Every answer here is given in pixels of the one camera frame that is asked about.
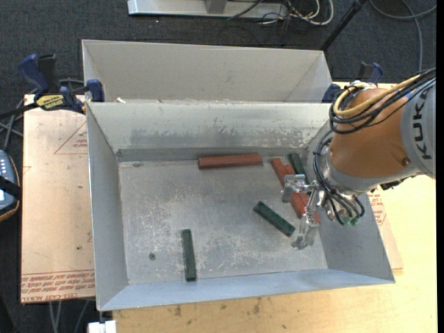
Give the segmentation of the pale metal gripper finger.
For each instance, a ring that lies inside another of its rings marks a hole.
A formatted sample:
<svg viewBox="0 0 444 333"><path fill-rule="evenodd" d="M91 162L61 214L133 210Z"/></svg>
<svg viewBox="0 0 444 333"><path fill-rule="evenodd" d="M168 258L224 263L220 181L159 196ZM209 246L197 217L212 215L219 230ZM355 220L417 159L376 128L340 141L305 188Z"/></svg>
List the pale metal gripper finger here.
<svg viewBox="0 0 444 333"><path fill-rule="evenodd" d="M295 249L302 250L314 243L314 237L317 233L317 223L313 217L303 216L301 218L298 236L292 242Z"/></svg>
<svg viewBox="0 0 444 333"><path fill-rule="evenodd" d="M293 194L308 194L316 189L316 181L306 182L305 174L285 175L282 202L289 203Z"/></svg>

